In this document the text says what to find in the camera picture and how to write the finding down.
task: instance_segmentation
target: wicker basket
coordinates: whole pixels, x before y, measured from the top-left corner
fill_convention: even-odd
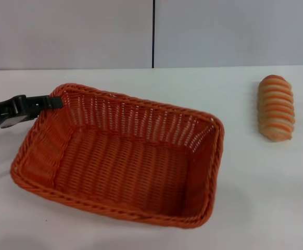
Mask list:
[[[217,118],[73,83],[53,95],[64,107],[41,113],[12,164],[21,188],[117,219],[208,220],[223,149]]]

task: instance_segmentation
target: tabletop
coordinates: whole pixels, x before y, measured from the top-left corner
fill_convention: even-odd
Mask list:
[[[293,86],[295,130],[271,143],[257,128],[257,86]],[[0,101],[67,82],[206,111],[225,128],[214,211],[183,230],[114,220],[16,186],[9,168],[34,121],[0,129],[0,250],[303,249],[303,66],[0,71]]]

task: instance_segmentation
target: basket rim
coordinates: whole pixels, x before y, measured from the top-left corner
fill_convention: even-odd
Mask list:
[[[181,217],[181,216],[167,216],[162,214],[151,214],[149,212],[139,209],[133,211],[132,209],[124,209],[122,207],[118,208],[115,206],[115,204],[118,203],[113,203],[113,206],[111,206],[111,205],[106,205],[102,202],[86,201],[84,199],[79,199],[76,196],[65,194],[59,190],[45,187],[39,184],[38,182],[33,181],[32,179],[26,178],[21,173],[21,166],[23,166],[23,161],[25,157],[29,154],[30,144],[33,143],[40,134],[40,133],[35,133],[35,131],[39,132],[40,130],[42,130],[43,124],[49,122],[48,118],[51,117],[51,115],[55,116],[58,111],[53,111],[53,112],[43,111],[41,115],[38,117],[38,119],[36,120],[33,127],[28,132],[25,140],[23,141],[23,144],[20,146],[19,153],[14,159],[10,169],[11,177],[18,186],[34,194],[37,194],[43,198],[62,203],[64,205],[72,206],[72,204],[80,204],[82,210],[93,212],[94,208],[98,208],[102,210],[102,213],[99,214],[110,216],[117,219],[134,220],[144,223],[151,223],[151,224],[157,224],[163,226],[175,226],[181,228],[195,228],[204,224],[208,220],[208,218],[211,216],[212,207],[214,204],[214,196],[216,192],[216,179],[217,179],[221,156],[223,152],[224,127],[222,122],[218,118],[216,118],[215,116],[209,113],[202,111],[182,108],[170,104],[162,104],[149,100],[139,99],[136,97],[129,97],[124,94],[100,91],[93,87],[83,86],[76,83],[66,83],[57,87],[52,92],[51,96],[55,96],[55,95],[62,96],[63,93],[67,91],[74,91],[83,94],[91,94],[94,96],[102,96],[105,99],[108,98],[120,103],[129,102],[137,106],[140,105],[148,108],[157,108],[163,111],[174,112],[176,114],[185,114],[189,116],[194,116],[203,121],[211,122],[215,126],[217,133],[214,136],[214,140],[215,140],[213,146],[214,156],[210,166],[214,171],[212,172],[210,178],[208,179],[209,186],[206,187],[206,191],[209,194],[208,198],[206,198],[208,200],[207,203],[203,206],[203,209],[200,211],[200,213],[197,216]],[[125,218],[121,218],[120,216],[118,216],[118,212],[120,214],[124,214]]]

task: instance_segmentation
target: spiral bread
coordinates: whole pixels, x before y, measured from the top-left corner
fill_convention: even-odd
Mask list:
[[[283,77],[270,75],[259,84],[259,132],[274,142],[290,140],[295,113],[292,86]]]

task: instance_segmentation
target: white wall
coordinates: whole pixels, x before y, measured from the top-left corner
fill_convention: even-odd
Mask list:
[[[151,0],[0,0],[0,69],[150,68]]]
[[[303,0],[156,0],[155,67],[303,65]]]

